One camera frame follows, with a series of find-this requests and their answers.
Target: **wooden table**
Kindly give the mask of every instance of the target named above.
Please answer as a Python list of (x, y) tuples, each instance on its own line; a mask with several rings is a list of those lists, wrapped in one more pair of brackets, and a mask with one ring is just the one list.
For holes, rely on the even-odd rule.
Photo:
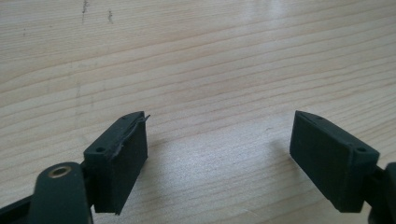
[(396, 2), (0, 2), (0, 206), (144, 110), (148, 160), (95, 223), (365, 223), (290, 158), (295, 110), (396, 161)]

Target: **mounting hole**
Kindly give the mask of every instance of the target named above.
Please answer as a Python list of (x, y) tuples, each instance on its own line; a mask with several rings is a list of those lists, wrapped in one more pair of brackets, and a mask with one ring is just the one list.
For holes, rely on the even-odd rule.
[(358, 150), (359, 152), (366, 152), (366, 148), (364, 147), (358, 147), (356, 148), (356, 150)]
[(49, 172), (49, 177), (51, 178), (59, 178), (61, 176), (67, 175), (72, 168), (70, 166), (60, 166)]
[(104, 152), (106, 149), (104, 147), (99, 147), (95, 150), (96, 152)]

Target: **metal ring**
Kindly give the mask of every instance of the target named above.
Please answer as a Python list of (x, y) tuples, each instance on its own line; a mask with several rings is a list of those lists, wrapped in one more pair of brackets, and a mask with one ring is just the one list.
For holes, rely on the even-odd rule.
[(49, 177), (59, 178), (61, 176), (67, 175), (72, 171), (70, 166), (59, 166), (49, 172)]

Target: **light wood surface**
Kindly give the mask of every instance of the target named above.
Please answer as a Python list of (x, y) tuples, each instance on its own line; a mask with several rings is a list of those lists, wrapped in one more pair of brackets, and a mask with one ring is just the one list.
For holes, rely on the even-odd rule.
[(95, 223), (366, 223), (289, 155), (295, 110), (396, 161), (396, 2), (0, 1), (0, 206), (144, 110), (149, 158)]

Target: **screw hole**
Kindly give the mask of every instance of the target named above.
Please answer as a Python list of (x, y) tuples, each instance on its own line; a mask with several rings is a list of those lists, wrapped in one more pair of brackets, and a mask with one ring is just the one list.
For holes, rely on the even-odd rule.
[(106, 149), (104, 147), (99, 147), (96, 149), (96, 152), (104, 152)]
[(357, 150), (358, 150), (359, 152), (365, 152), (365, 151), (366, 151), (366, 148), (364, 148), (364, 147), (358, 147)]
[(72, 168), (70, 166), (60, 166), (49, 172), (49, 177), (51, 178), (59, 178), (61, 176), (67, 175)]

